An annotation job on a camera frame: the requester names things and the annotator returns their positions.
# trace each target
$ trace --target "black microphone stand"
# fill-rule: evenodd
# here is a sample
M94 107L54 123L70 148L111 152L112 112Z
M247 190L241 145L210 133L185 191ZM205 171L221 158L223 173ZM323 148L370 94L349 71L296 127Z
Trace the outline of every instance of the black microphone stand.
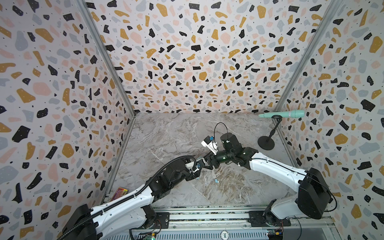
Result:
M273 141L273 139L271 137L275 134L277 127L279 126L279 124L283 120L283 117L281 117L280 115L273 115L271 118L277 120L275 127L271 130L268 137L267 136L261 136L257 140L257 143L259 144L259 146L264 150L272 150L275 147L275 142Z

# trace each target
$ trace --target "round black base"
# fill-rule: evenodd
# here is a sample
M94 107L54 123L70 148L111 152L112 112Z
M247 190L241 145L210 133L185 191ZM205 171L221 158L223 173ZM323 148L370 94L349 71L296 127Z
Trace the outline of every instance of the round black base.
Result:
M272 140L272 138L269 138L267 136L261 136L257 143L259 146L264 150L272 150L275 147L275 142Z

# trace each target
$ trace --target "white and black robotic arm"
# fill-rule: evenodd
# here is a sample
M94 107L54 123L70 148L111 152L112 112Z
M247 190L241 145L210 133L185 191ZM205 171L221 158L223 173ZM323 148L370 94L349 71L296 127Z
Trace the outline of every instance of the white and black robotic arm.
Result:
M259 219L260 226L276 226L282 219L293 215L305 214L314 219L322 217L332 198L318 170L295 168L251 147L242 147L232 133L222 135L220 140L224 150L218 151L217 143L208 136L202 145L211 152L204 157L198 160L193 156L177 157L129 194L91 209L86 204L78 207L58 240L103 240L129 229L150 228L156 218L151 203L168 195L181 181L199 177L203 168L213 170L219 168L221 163L230 162L262 172L297 192L287 198L273 199Z

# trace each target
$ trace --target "patterned wall panel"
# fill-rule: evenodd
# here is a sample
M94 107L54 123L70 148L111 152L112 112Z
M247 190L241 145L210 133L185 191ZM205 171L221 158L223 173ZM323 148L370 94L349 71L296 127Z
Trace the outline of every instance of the patterned wall panel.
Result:
M325 0L89 0L136 112L271 110Z
M344 2L284 111L285 140L304 168L320 170L335 195L342 238L384 238L383 1Z
M56 239L100 203L126 107L73 1L1 1L0 37L0 239Z

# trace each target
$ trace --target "microphone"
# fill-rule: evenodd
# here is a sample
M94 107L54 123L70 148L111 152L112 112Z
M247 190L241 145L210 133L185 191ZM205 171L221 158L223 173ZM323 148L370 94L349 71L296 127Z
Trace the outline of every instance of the microphone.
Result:
M263 113L258 116L261 118L271 118L273 115L280 115L283 118L302 118L305 115L304 110L292 110L289 112L274 112L274 113Z

